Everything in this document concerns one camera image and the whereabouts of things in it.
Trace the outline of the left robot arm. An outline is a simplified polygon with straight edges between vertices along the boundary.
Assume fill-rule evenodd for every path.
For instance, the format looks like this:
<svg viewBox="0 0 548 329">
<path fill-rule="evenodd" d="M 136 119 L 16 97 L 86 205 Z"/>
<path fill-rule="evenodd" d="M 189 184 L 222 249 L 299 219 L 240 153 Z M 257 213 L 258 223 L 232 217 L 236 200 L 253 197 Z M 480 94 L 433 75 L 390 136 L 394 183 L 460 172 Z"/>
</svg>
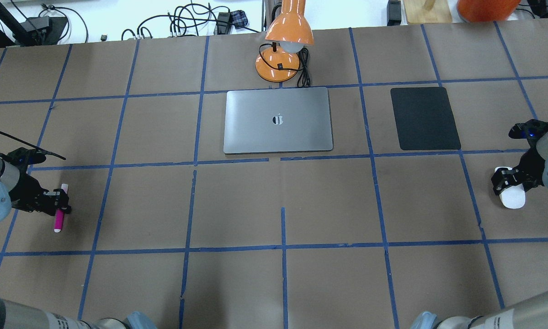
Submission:
<svg viewBox="0 0 548 329">
<path fill-rule="evenodd" d="M 56 190 L 42 188 L 27 174 L 28 166 L 43 162 L 42 149 L 19 148 L 10 155 L 0 154 L 0 222 L 13 209 L 38 211 L 55 219 L 55 231 L 62 229 L 65 214 L 71 212 L 68 186 Z M 89 322 L 19 304 L 0 297 L 0 329 L 154 329 L 146 314 L 133 312 L 125 319 L 105 317 Z"/>
</svg>

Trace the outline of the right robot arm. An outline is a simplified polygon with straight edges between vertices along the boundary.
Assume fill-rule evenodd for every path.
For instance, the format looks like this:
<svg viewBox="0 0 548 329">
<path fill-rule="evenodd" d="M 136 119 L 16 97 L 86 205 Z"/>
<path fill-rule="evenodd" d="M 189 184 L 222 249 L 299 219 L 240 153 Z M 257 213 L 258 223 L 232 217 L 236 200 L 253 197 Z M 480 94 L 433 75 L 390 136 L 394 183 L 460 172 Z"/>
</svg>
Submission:
<svg viewBox="0 0 548 329">
<path fill-rule="evenodd" d="M 531 119 L 510 129 L 512 139 L 526 139 L 529 149 L 515 167 L 496 167 L 491 177 L 492 189 L 503 206 L 519 209 L 525 194 L 538 186 L 548 189 L 548 122 Z M 414 329 L 548 329 L 548 291 L 487 316 L 449 317 L 439 320 L 436 314 L 420 313 L 412 323 Z"/>
</svg>

